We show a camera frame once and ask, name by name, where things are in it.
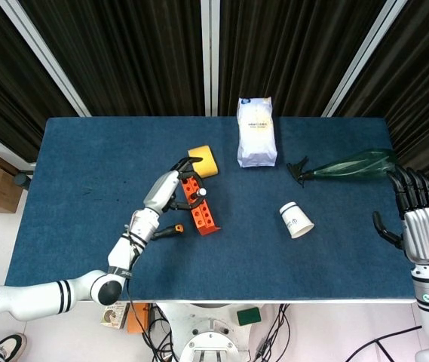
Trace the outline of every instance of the blue fabric table cover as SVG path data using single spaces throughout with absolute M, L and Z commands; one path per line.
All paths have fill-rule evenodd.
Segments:
M 306 169 L 368 148 L 391 148 L 382 118 L 275 118 L 277 166 L 241 169 L 234 117 L 52 118 L 8 272 L 7 285 L 106 270 L 132 212 L 187 150 L 209 145 L 219 174 L 205 179 L 222 230 L 200 236 L 186 211 L 182 237 L 152 241 L 133 268 L 137 300 L 412 298 L 411 264 L 372 226 L 379 210 L 400 231 L 386 179 L 315 180 L 302 188 L 285 164 Z M 178 197 L 183 197 L 179 187 Z M 291 239 L 279 209 L 296 201 L 315 227 Z

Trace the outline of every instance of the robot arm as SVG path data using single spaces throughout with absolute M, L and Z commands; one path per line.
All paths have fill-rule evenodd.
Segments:
M 130 224 L 118 239 L 109 254 L 109 270 L 96 270 L 79 278 L 31 287 L 0 286 L 0 313 L 10 312 L 19 321 L 30 321 L 59 313 L 66 313 L 79 300 L 93 300 L 102 305 L 111 305 L 120 297 L 131 269 L 159 226 L 159 216 L 171 209 L 190 210 L 195 205 L 176 201 L 175 190 L 179 181 L 195 176 L 186 171 L 193 162 L 202 158 L 183 158 L 155 182 L 144 199 L 145 208 L 133 213 Z M 204 200 L 199 197 L 198 203 Z
M 404 250 L 406 257 L 415 263 L 412 270 L 415 296 L 422 327 L 429 335 L 429 180 L 423 173 L 401 167 L 387 174 L 396 194 L 403 234 L 389 232 L 378 212 L 373 213 L 373 223 L 382 238 Z M 417 353 L 416 360 L 429 361 L 429 349 Z

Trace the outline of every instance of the paper cup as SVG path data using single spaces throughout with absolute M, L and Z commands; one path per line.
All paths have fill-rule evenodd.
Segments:
M 314 224 L 296 202 L 289 202 L 280 209 L 281 217 L 290 231 L 291 238 L 299 238 L 313 229 Z

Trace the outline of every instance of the black background curtain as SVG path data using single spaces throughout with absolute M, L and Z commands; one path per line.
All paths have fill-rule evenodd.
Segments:
M 222 1 L 220 115 L 267 96 L 275 115 L 321 115 L 384 3 Z
M 204 115 L 199 1 L 20 3 L 92 115 Z
M 429 176 L 429 1 L 409 1 L 341 104 L 384 116 L 400 162 Z
M 75 111 L 0 8 L 0 141 L 33 162 L 54 115 Z

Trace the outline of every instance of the white bag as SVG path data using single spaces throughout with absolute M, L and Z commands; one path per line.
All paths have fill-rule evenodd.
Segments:
M 277 151 L 272 111 L 271 97 L 239 99 L 237 162 L 241 167 L 274 166 Z

